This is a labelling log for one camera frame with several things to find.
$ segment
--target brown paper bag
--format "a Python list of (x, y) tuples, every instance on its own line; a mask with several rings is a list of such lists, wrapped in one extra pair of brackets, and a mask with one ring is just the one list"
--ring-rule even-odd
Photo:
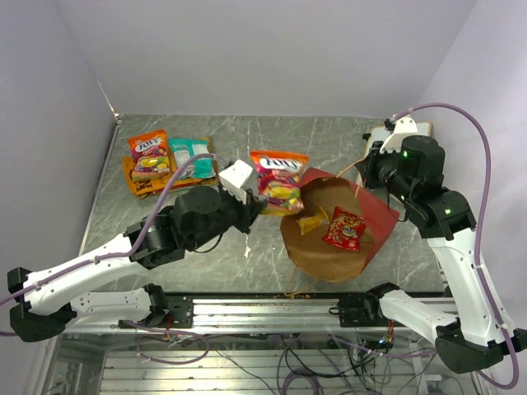
[[(377, 197), (346, 179), (337, 179), (322, 170), (309, 168), (301, 180), (301, 198), (305, 210), (294, 216), (284, 216), (280, 230), (287, 254), (296, 267), (316, 279), (339, 282), (359, 276), (375, 256), (397, 223), (399, 214)], [(360, 238), (360, 250), (348, 251), (327, 244), (322, 238), (329, 226), (321, 226), (301, 235), (298, 220), (313, 216), (322, 206), (331, 217), (339, 206), (364, 217), (366, 230)]]

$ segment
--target chip bag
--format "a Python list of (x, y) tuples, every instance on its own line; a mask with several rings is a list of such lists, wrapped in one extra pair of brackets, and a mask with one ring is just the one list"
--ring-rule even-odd
[[(208, 142), (205, 140), (192, 140), (189, 138), (171, 138), (169, 140), (170, 149), (174, 154), (177, 167), (180, 167), (185, 161), (198, 154), (208, 154)], [(214, 177), (214, 168), (210, 158), (196, 160), (192, 165), (187, 167), (180, 179), (192, 177), (195, 179), (210, 179)]]
[(328, 233), (322, 240), (341, 249), (358, 251), (360, 247), (359, 238), (365, 229), (366, 223), (361, 216), (341, 207), (335, 207)]
[(155, 130), (128, 139), (135, 167), (132, 180), (155, 179), (170, 173), (168, 142), (164, 130)]
[(258, 192), (267, 202), (262, 214), (289, 216), (304, 209), (300, 176), (309, 156), (281, 151), (252, 151), (258, 172)]

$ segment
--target gray marble surface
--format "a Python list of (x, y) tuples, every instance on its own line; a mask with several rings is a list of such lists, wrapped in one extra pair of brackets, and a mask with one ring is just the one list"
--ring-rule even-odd
[[(249, 160), (250, 151), (255, 149), (295, 151), (309, 154), (310, 166), (336, 173), (363, 155), (366, 144), (362, 134), (380, 124), (378, 119), (335, 117), (122, 115), (120, 118), (120, 130), (110, 153), (85, 251), (140, 221), (155, 204), (156, 197), (144, 200), (134, 197), (124, 182), (121, 157), (129, 153), (128, 137), (160, 128), (170, 137), (211, 136), (216, 152), (226, 158)], [(349, 171), (347, 177), (355, 179), (354, 171)], [(175, 196), (176, 193), (170, 194), (167, 204)], [(154, 282), (167, 291), (285, 291), (294, 267), (284, 249), (279, 225), (280, 218), (261, 216), (250, 235), (234, 229), (226, 232), (213, 253), (187, 253), (184, 260), (141, 276), (121, 278), (103, 290), (131, 290)], [(443, 289), (436, 260), (412, 224), (397, 224), (358, 278), (338, 284), (319, 281), (313, 291), (363, 291), (387, 281), (405, 290)], [(298, 271), (289, 290), (302, 289), (311, 282), (310, 277)]]

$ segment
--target wire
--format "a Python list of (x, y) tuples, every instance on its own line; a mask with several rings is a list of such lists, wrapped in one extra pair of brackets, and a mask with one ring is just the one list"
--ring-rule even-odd
[(271, 393), (274, 395), (274, 390), (271, 388), (271, 386), (269, 384), (267, 384), (267, 382), (262, 379), (261, 377), (257, 376), (256, 374), (252, 374), (250, 373), (248, 370), (246, 370), (245, 368), (243, 368), (240, 364), (238, 364), (235, 360), (233, 360), (232, 358), (230, 358), (230, 356), (228, 355), (223, 355), (218, 349), (215, 350), (220, 356), (222, 356), (223, 358), (225, 358), (226, 360), (229, 360), (230, 362), (232, 362), (234, 365), (236, 365), (238, 368), (240, 368), (242, 371), (246, 372), (249, 376), (252, 376), (254, 377), (255, 379), (258, 379), (260, 380), (262, 383), (265, 384), (265, 386), (269, 389), (269, 391), (271, 391)]
[(394, 115), (394, 117), (391, 120), (392, 122), (395, 122), (401, 119), (402, 117), (409, 115), (413, 111), (418, 111), (420, 109), (429, 109), (432, 107), (451, 109), (455, 111), (456, 113), (463, 115), (478, 130), (479, 136), (481, 137), (481, 140), (483, 142), (483, 150), (485, 151), (485, 181), (483, 183), (483, 194), (481, 198), (481, 205), (479, 206), (478, 226), (476, 227), (476, 240), (474, 242), (474, 261), (475, 261), (475, 268), (476, 268), (476, 273), (478, 274), (478, 277), (479, 277), (479, 281), (481, 282), (481, 285), (485, 292), (485, 296), (487, 297), (488, 303), (491, 306), (491, 310), (492, 310), (492, 313), (494, 314), (494, 317), (496, 318), (497, 324), (501, 328), (501, 334), (503, 335), (503, 338), (505, 339), (507, 349), (509, 350), (509, 354), (511, 355), (512, 378), (509, 383), (503, 384), (503, 383), (498, 383), (496, 380), (492, 379), (491, 377), (487, 376), (485, 373), (481, 371), (479, 371), (478, 374), (495, 387), (498, 387), (500, 389), (513, 389), (520, 381), (520, 365), (518, 363), (518, 355), (516, 354), (514, 345), (512, 344), (511, 337), (509, 336), (509, 332), (506, 329), (503, 316), (501, 315), (500, 308), (498, 307), (497, 302), (494, 299), (490, 286), (488, 285), (487, 277), (485, 276), (485, 272), (483, 271), (483, 268), (481, 265), (481, 238), (483, 234), (483, 221), (485, 219), (485, 211), (487, 210), (488, 192), (489, 192), (490, 184), (491, 184), (491, 148), (488, 143), (487, 134), (485, 133), (485, 131), (483, 130), (483, 127), (481, 126), (481, 124), (478, 122), (478, 120), (474, 116), (469, 114), (464, 109), (461, 109), (457, 105), (450, 105), (448, 103), (427, 103), (424, 105), (417, 105), (415, 107), (411, 107), (407, 109), (406, 111), (403, 111), (401, 113)]
[(419, 383), (417, 383), (417, 390), (419, 390), (419, 385), (421, 385), (422, 375), (427, 371), (428, 366), (430, 366), (431, 362), (434, 360), (434, 358), (436, 358), (436, 356), (437, 356), (437, 354), (434, 354), (434, 355), (432, 356), (432, 358), (428, 361), (428, 363), (425, 365), (425, 367), (422, 369), (422, 372), (419, 373), (419, 374), (415, 374), (414, 376), (412, 376), (412, 377), (410, 378), (410, 380), (407, 381), (406, 384), (405, 384), (403, 387), (401, 387), (400, 390), (399, 390), (395, 395), (399, 395), (399, 394), (401, 393), (401, 391), (403, 391), (403, 390), (406, 388), (406, 386), (409, 385), (409, 384), (412, 382), (412, 380), (415, 379), (417, 376), (419, 376), (419, 378), (420, 378), (420, 379), (419, 379)]
[[(118, 253), (107, 253), (104, 255), (97, 255), (93, 258), (86, 259), (84, 261), (81, 261), (79, 263), (75, 263), (74, 265), (67, 267), (59, 272), (56, 272), (52, 274), (51, 276), (46, 277), (43, 280), (37, 281), (35, 284), (32, 284), (30, 286), (27, 286), (26, 288), (22, 288), (21, 290), (18, 290), (17, 292), (14, 292), (13, 294), (9, 295), (7, 298), (0, 300), (0, 306), (3, 306), (7, 302), (14, 300), (16, 298), (19, 298), (23, 296), (24, 294), (27, 294), (28, 292), (32, 292), (33, 290), (38, 290), (41, 286), (44, 286), (48, 283), (50, 283), (53, 280), (56, 280), (62, 276), (67, 275), (68, 273), (74, 272), (77, 269), (80, 269), (82, 267), (85, 267), (92, 263), (98, 263), (100, 261), (104, 261), (106, 259), (110, 258), (128, 258), (132, 256), (141, 246), (142, 241), (147, 235), (148, 230), (152, 226), (152, 223), (156, 219), (157, 213), (161, 209), (163, 202), (166, 200), (166, 196), (170, 192), (170, 189), (172, 188), (172, 184), (181, 177), (181, 175), (184, 173), (185, 169), (192, 165), (196, 160), (203, 159), (203, 158), (210, 158), (214, 160), (220, 160), (221, 158), (215, 154), (197, 154), (195, 156), (190, 157), (187, 159), (178, 169), (175, 173), (172, 174), (169, 181), (166, 183), (166, 186), (163, 188), (163, 191), (161, 192), (161, 195), (157, 199), (156, 205), (154, 206), (154, 209), (150, 213), (150, 216), (148, 216), (147, 221), (145, 222), (145, 225), (141, 228), (141, 232), (139, 232), (139, 236), (135, 243), (133, 244), (132, 248), (129, 251), (123, 251)], [(18, 336), (14, 332), (0, 332), (0, 336), (2, 337), (14, 337)]]
[(205, 251), (197, 251), (197, 250), (193, 250), (194, 253), (210, 253), (212, 250), (214, 250), (219, 244), (220, 244), (220, 241), (222, 241), (222, 237), (223, 237), (223, 234), (220, 234), (216, 240), (216, 243), (214, 243), (214, 245), (210, 248), (210, 249), (206, 249)]
[[(289, 352), (291, 352), (293, 354), (293, 356), (295, 356), (296, 360), (298, 360), (298, 362), (300, 362), (300, 364), (302, 365), (302, 368), (304, 369), (304, 371), (295, 370), (289, 365), (289, 361), (287, 360), (287, 354)], [(327, 355), (325, 355), (325, 353), (322, 350), (319, 350), (319, 352), (322, 353), (324, 356), (326, 356), (326, 358), (328, 358)], [(334, 378), (337, 378), (337, 377), (343, 377), (343, 376), (345, 376), (345, 374), (347, 372), (352, 370), (352, 368), (346, 369), (346, 370), (343, 370), (343, 371), (340, 371), (339, 369), (337, 369), (338, 373), (336, 373), (336, 374), (317, 373), (314, 370), (312, 370), (309, 367), (307, 367), (307, 365), (304, 363), (304, 361), (301, 360), (300, 357), (297, 355), (297, 353), (295, 353), (294, 350), (292, 350), (292, 348), (290, 348), (290, 347), (286, 349), (286, 353), (284, 355), (284, 360), (286, 362), (287, 368), (293, 374), (297, 374), (299, 376), (304, 376), (304, 377), (321, 377), (323, 379), (334, 379)]]
[(370, 350), (370, 349), (368, 349), (368, 348), (366, 348), (364, 346), (361, 346), (359, 344), (356, 344), (356, 343), (350, 342), (348, 340), (342, 339), (341, 337), (333, 337), (332, 336), (332, 338), (335, 339), (337, 342), (341, 342), (343, 344), (347, 344), (349, 346), (358, 348), (359, 350), (366, 351), (368, 354), (370, 354), (372, 356), (382, 356), (383, 358), (391, 358), (391, 359), (395, 359), (395, 360), (409, 360), (409, 359), (412, 359), (412, 358), (422, 358), (423, 356), (433, 356), (433, 355), (435, 355), (437, 353), (437, 351), (434, 350), (434, 349), (428, 349), (429, 351), (418, 352), (417, 354), (402, 354), (402, 355), (387, 354), (387, 353), (384, 353), (384, 352), (377, 352), (377, 351)]
[(351, 163), (348, 167), (346, 167), (344, 170), (341, 170), (337, 173), (337, 175), (335, 175), (336, 178), (339, 178), (341, 177), (344, 173), (346, 173), (348, 170), (350, 170), (354, 165), (358, 164), (358, 163), (361, 163), (363, 160), (365, 160), (365, 158), (367, 158), (367, 156), (359, 159), (359, 160), (355, 160), (353, 163)]
[(128, 319), (123, 320), (123, 323), (126, 323), (127, 325), (130, 325), (133, 328), (140, 329), (142, 331), (151, 332), (151, 333), (160, 333), (160, 334), (165, 334), (165, 335), (176, 335), (176, 336), (192, 336), (196, 339), (199, 339), (199, 341), (201, 341), (205, 345), (205, 351), (202, 353), (202, 355), (197, 356), (196, 358), (193, 358), (192, 360), (184, 360), (184, 361), (162, 360), (159, 358), (154, 358), (142, 352), (142, 348), (141, 348), (142, 338), (139, 338), (136, 344), (136, 349), (138, 351), (138, 356), (141, 356), (145, 360), (152, 360), (159, 364), (165, 364), (165, 365), (188, 365), (194, 362), (198, 362), (199, 360), (202, 360), (203, 358), (207, 356), (208, 352), (210, 351), (210, 344), (208, 342), (208, 339), (204, 335), (199, 335), (197, 333), (189, 332), (189, 331), (180, 331), (178, 329), (147, 328), (147, 327), (143, 327), (142, 325), (139, 325), (138, 323), (130, 321)]
[(448, 374), (442, 374), (443, 377), (446, 377), (448, 379), (453, 379), (458, 385), (459, 385), (459, 389), (461, 389), (461, 395), (464, 395), (464, 390), (463, 390), (463, 386), (461, 385), (461, 382), (454, 376), (450, 376)]

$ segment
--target black cable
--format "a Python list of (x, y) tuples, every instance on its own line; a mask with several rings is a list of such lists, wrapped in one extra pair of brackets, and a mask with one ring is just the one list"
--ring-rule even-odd
[(450, 376), (448, 374), (442, 374), (442, 376), (448, 378), (448, 379), (453, 379), (458, 385), (459, 385), (459, 388), (461, 389), (461, 395), (464, 395), (464, 390), (463, 390), (463, 386), (461, 385), (461, 382), (454, 376)]
[[(403, 391), (403, 390), (406, 388), (406, 386), (409, 385), (409, 384), (412, 382), (412, 380), (415, 379), (417, 376), (419, 376), (420, 378), (422, 378), (422, 375), (427, 371), (428, 366), (430, 366), (431, 362), (434, 360), (434, 358), (436, 358), (436, 356), (437, 356), (437, 354), (434, 354), (434, 355), (432, 356), (432, 358), (428, 361), (428, 363), (425, 365), (425, 367), (422, 369), (422, 372), (421, 372), (421, 373), (418, 373), (418, 374), (415, 374), (414, 376), (412, 376), (412, 377), (410, 378), (410, 380), (407, 381), (406, 384), (405, 384), (403, 387), (401, 387), (401, 389), (400, 389), (395, 395), (399, 395), (399, 394), (401, 393), (401, 391)], [(421, 384), (421, 380), (419, 380), (419, 383), (417, 383), (417, 390), (419, 390), (419, 385), (420, 385), (420, 384)]]
[[(302, 365), (302, 367), (305, 369), (305, 372), (303, 371), (300, 371), (300, 370), (297, 370), (297, 369), (293, 369), (290, 365), (289, 365), (289, 361), (287, 360), (287, 354), (291, 352), (296, 360), (298, 360), (298, 362), (300, 362), (300, 364)], [(347, 377), (346, 373), (349, 372), (352, 368), (350, 369), (346, 369), (344, 371), (341, 371), (341, 372), (338, 372), (337, 374), (325, 374), (325, 373), (317, 373), (315, 372), (314, 370), (310, 369), (305, 363), (303, 360), (300, 359), (300, 357), (294, 352), (294, 350), (292, 350), (290, 347), (286, 350), (286, 354), (284, 355), (284, 360), (286, 361), (286, 366), (287, 368), (293, 373), (293, 374), (296, 374), (296, 375), (299, 375), (299, 376), (303, 376), (303, 377), (321, 377), (323, 379), (335, 379), (337, 377)]]
[(223, 234), (220, 234), (216, 240), (216, 243), (210, 248), (206, 249), (205, 251), (197, 251), (195, 249), (192, 250), (193, 253), (210, 253), (212, 250), (214, 250), (219, 244), (220, 241), (222, 241)]
[(232, 362), (234, 365), (236, 365), (238, 368), (240, 368), (243, 372), (246, 372), (249, 376), (252, 376), (252, 377), (254, 377), (255, 379), (260, 380), (262, 383), (265, 384), (265, 386), (268, 388), (268, 390), (271, 391), (271, 394), (272, 394), (272, 395), (275, 395), (273, 389), (271, 388), (271, 386), (270, 386), (269, 384), (267, 384), (267, 382), (266, 382), (264, 379), (262, 379), (261, 377), (257, 376), (256, 374), (252, 374), (252, 373), (250, 373), (248, 370), (246, 370), (244, 367), (242, 367), (240, 364), (238, 364), (235, 360), (233, 360), (232, 358), (230, 358), (230, 356), (228, 356), (228, 355), (223, 355), (218, 349), (216, 349), (216, 352), (217, 352), (220, 356), (222, 356), (223, 358), (225, 358), (226, 360), (229, 360), (230, 362)]

